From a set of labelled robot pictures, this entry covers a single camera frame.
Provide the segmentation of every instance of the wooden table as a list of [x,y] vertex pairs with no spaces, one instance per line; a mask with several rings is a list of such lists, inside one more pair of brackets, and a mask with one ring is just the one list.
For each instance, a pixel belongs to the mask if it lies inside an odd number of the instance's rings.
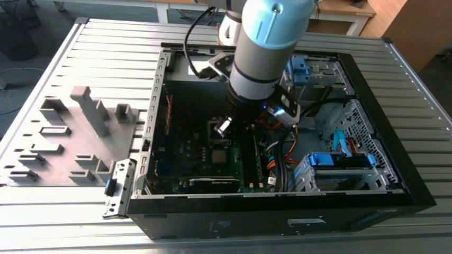
[[[65,2],[152,7],[157,9],[159,23],[168,23],[169,9],[204,11],[208,8],[207,5],[196,4],[192,0],[65,0]],[[356,8],[351,2],[352,0],[320,2],[320,8],[311,16],[308,31],[360,35],[368,19],[375,16],[375,11],[368,3],[363,8]],[[64,10],[63,2],[56,2],[56,6],[59,11]]]

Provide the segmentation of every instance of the wire bundle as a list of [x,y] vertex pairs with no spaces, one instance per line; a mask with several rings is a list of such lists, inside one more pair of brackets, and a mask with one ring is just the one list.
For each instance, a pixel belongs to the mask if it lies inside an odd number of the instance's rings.
[[[308,113],[317,107],[328,104],[328,103],[347,103],[351,99],[349,98],[329,98],[329,99],[324,99],[321,101],[317,101],[315,103],[312,103],[300,113],[300,120],[299,123],[301,121],[301,118],[305,117],[308,115]],[[279,143],[276,145],[275,148],[275,167],[276,167],[276,171],[277,171],[277,185],[276,185],[276,191],[280,192],[287,192],[288,191],[288,170],[287,170],[287,163],[285,163],[285,156],[283,156],[283,144],[284,144],[284,140],[287,138],[287,136],[289,135],[292,128],[295,128],[296,131],[296,135],[299,135],[299,130],[296,127],[296,124],[292,125],[289,128],[285,129],[280,139],[279,139]]]

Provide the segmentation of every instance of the metal workbench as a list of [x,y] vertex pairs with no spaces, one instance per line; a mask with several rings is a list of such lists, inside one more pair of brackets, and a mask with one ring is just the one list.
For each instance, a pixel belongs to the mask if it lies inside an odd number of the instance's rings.
[[[36,88],[0,143],[0,156],[20,140],[43,97],[68,94],[75,85],[91,86],[105,107],[119,102],[147,117],[160,42],[183,42],[188,26],[91,19],[72,27]],[[191,43],[216,44],[217,30],[200,26]],[[300,50],[351,53],[368,85],[417,166],[437,206],[391,219],[355,233],[299,237],[185,239],[152,242],[131,220],[104,221],[103,187],[1,187],[0,250],[115,249],[127,253],[333,251],[335,253],[443,253],[452,248],[452,121],[401,58],[381,39],[308,33]],[[137,126],[140,135],[143,125]],[[131,157],[140,138],[132,142]]]

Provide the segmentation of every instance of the motherboard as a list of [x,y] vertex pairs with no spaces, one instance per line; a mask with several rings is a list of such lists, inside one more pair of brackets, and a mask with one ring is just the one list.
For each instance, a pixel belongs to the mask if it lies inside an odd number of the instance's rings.
[[148,170],[152,194],[255,193],[269,191],[264,184],[264,130],[259,125],[223,138],[213,127],[187,109],[175,107],[171,120],[161,121],[161,139],[155,142]]

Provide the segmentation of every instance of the sticker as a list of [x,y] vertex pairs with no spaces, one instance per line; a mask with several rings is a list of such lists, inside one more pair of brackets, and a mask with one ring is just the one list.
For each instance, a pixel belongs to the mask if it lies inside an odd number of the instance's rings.
[[[209,67],[208,62],[205,61],[192,61],[192,63],[197,72],[200,72],[204,68]],[[195,75],[189,66],[188,66],[188,75]]]
[[275,177],[268,177],[268,184],[276,185],[276,178]]
[[356,12],[357,16],[368,16],[372,17],[372,13],[363,13],[363,12]]
[[289,219],[288,225],[295,226],[296,224],[313,224],[313,223],[325,223],[327,222],[323,219]]

